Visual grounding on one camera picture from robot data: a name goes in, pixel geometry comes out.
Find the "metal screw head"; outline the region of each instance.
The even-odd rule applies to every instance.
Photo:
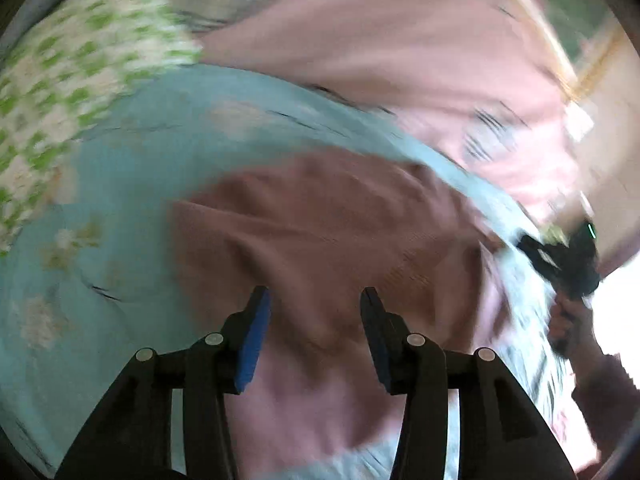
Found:
[[[225,340],[220,332],[213,332],[204,338],[204,342],[209,346],[218,346]]]
[[[482,359],[482,361],[493,361],[495,359],[495,352],[490,348],[481,348],[478,351],[478,357]]]
[[[427,340],[424,338],[424,336],[422,334],[409,334],[406,337],[406,341],[411,345],[411,346],[422,346],[424,345]]]
[[[136,352],[136,359],[143,363],[149,361],[154,356],[154,351],[151,348],[141,348]]]

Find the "white wall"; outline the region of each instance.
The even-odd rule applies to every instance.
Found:
[[[580,103],[595,126],[576,146],[580,185],[593,207],[602,255],[640,222],[640,57],[625,37],[609,63]],[[558,223],[571,226],[581,211],[577,201],[571,202]]]

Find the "green floral fabric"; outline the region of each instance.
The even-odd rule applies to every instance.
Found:
[[[165,0],[67,0],[22,38],[0,73],[0,253],[81,132],[198,53]]]

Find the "human hand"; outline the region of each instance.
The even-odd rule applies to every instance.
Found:
[[[593,334],[593,311],[583,300],[571,301],[561,292],[556,294],[547,337],[552,346],[565,342],[564,355],[571,362],[577,383],[587,381],[604,360]]]

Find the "pink cloth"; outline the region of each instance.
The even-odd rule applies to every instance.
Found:
[[[559,86],[507,0],[279,0],[202,37],[205,62],[315,84],[389,108],[401,126],[537,218],[577,167]],[[513,133],[494,142],[478,110]],[[468,156],[480,141],[491,161]]]
[[[358,300],[447,349],[495,342],[509,308],[482,217],[428,168],[345,150],[224,178],[173,211],[178,272],[206,330],[273,294],[253,382],[227,398],[241,476],[305,465],[397,431]]]

